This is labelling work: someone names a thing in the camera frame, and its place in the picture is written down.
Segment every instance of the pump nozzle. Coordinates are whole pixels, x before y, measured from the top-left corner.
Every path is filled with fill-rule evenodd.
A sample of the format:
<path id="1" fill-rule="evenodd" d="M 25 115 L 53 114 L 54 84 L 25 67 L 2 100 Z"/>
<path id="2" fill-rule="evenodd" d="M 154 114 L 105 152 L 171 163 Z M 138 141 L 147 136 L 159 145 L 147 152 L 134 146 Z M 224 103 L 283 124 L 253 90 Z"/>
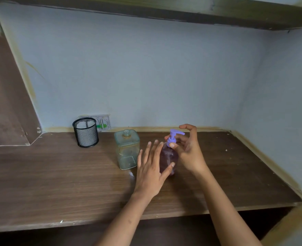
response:
<path id="1" fill-rule="evenodd" d="M 176 138 L 175 138 L 175 135 L 176 134 L 182 134 L 182 135 L 184 135 L 185 133 L 184 132 L 182 132 L 182 131 L 179 131 L 179 130 L 176 130 L 176 129 L 171 129 L 170 130 L 170 137 L 168 138 L 168 140 L 167 140 L 167 147 L 170 147 L 169 146 L 169 144 L 171 143 L 171 142 L 173 142 L 173 143 L 176 143 Z"/>

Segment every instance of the purple liquid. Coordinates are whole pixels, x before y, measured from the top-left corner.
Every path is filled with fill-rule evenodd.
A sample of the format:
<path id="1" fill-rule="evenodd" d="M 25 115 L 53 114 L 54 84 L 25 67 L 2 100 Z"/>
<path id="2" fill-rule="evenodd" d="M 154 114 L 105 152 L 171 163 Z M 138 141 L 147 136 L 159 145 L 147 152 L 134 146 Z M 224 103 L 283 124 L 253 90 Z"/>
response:
<path id="1" fill-rule="evenodd" d="M 178 163 L 178 153 L 172 148 L 168 147 L 165 143 L 160 153 L 160 173 L 162 173 L 172 162 L 175 163 L 175 166 L 170 175 L 173 175 L 176 169 L 176 165 Z"/>

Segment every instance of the bottle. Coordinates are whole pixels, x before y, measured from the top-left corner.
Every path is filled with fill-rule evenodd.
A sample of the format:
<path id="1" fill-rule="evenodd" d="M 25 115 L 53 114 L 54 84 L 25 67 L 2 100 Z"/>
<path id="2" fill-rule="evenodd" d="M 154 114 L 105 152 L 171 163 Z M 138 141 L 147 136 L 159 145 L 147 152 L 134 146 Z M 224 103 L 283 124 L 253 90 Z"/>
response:
<path id="1" fill-rule="evenodd" d="M 139 153 L 139 136 L 133 129 L 125 129 L 114 133 L 117 143 L 117 158 L 121 170 L 127 170 L 137 166 Z"/>
<path id="2" fill-rule="evenodd" d="M 176 169 L 176 165 L 178 163 L 178 153 L 172 149 L 169 144 L 171 142 L 176 143 L 176 134 L 184 135 L 185 133 L 176 129 L 170 130 L 170 137 L 168 138 L 167 143 L 164 143 L 160 153 L 160 173 L 162 173 L 170 165 L 170 163 L 174 162 L 175 166 L 170 175 L 174 174 L 174 170 Z"/>

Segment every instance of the transparent square bottle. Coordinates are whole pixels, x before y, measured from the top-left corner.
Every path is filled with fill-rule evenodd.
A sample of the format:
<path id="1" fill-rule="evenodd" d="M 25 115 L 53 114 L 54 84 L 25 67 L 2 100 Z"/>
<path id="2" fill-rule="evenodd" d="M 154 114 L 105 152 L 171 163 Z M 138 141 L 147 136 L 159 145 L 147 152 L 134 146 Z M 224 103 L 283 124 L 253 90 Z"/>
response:
<path id="1" fill-rule="evenodd" d="M 137 156 L 139 153 L 139 136 L 133 129 L 125 129 L 114 133 L 117 143 L 117 158 L 119 167 L 127 170 L 137 166 Z"/>

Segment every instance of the mesh pen holder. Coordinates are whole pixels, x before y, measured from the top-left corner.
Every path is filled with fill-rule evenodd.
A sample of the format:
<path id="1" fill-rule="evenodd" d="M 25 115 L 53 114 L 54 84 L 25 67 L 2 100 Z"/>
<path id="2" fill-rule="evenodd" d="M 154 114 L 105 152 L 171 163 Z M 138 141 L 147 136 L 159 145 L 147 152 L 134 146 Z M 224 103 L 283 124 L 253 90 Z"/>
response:
<path id="1" fill-rule="evenodd" d="M 96 145 L 99 141 L 96 128 L 96 120 L 91 117 L 84 117 L 72 123 L 76 135 L 78 146 L 89 148 Z"/>

